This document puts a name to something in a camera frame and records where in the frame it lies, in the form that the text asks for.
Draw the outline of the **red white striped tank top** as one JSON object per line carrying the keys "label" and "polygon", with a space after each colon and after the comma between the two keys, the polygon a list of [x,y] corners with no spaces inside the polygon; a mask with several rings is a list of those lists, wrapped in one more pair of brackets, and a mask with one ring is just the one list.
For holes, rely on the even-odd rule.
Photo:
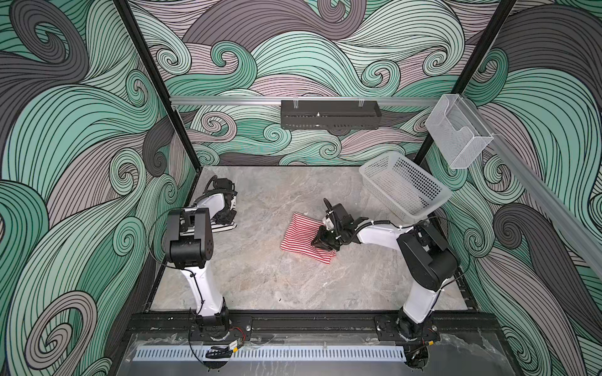
{"label": "red white striped tank top", "polygon": [[322,222],[294,212],[281,242],[281,250],[305,255],[324,264],[331,263],[336,252],[322,250],[312,244],[318,235],[320,226],[322,226]]}

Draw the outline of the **black white striped tank top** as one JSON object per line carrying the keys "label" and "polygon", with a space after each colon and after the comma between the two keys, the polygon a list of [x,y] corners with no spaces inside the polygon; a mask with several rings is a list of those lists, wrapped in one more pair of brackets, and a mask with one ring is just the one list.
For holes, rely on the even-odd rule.
{"label": "black white striped tank top", "polygon": [[219,224],[216,222],[211,222],[211,226],[212,226],[213,233],[219,233],[219,232],[233,230],[237,227],[237,224],[236,224],[236,222],[232,222],[229,224]]}

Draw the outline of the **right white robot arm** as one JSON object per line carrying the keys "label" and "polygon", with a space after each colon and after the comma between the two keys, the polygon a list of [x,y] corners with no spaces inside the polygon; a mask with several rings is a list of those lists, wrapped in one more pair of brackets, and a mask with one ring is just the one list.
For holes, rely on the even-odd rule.
{"label": "right white robot arm", "polygon": [[354,219],[341,204],[327,199],[325,217],[311,244],[324,251],[375,244],[401,252],[412,276],[409,296],[398,313],[398,328],[406,338],[415,338],[436,306],[441,290],[452,281],[459,257],[430,222],[396,226],[390,220]]}

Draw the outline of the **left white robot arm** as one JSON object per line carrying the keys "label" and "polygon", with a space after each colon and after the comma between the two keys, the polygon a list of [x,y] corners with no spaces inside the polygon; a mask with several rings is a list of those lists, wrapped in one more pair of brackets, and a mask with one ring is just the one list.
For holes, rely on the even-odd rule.
{"label": "left white robot arm", "polygon": [[203,329],[227,331],[229,309],[219,292],[210,260],[215,233],[236,228],[235,183],[214,175],[200,197],[185,208],[168,211],[166,261],[187,279],[195,299],[194,320]]}

